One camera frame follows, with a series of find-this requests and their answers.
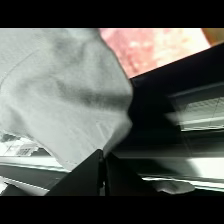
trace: red patterned surface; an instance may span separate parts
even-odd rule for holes
[[[100,28],[128,77],[210,47],[200,28]]]

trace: pink surface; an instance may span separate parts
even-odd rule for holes
[[[200,28],[100,28],[129,78],[210,47]]]

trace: gray cloth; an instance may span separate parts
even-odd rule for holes
[[[0,29],[0,129],[72,170],[129,132],[132,87],[97,29]]]

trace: white fabric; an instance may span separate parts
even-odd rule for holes
[[[131,128],[132,87],[97,29],[0,29],[0,83],[0,129],[68,170]]]

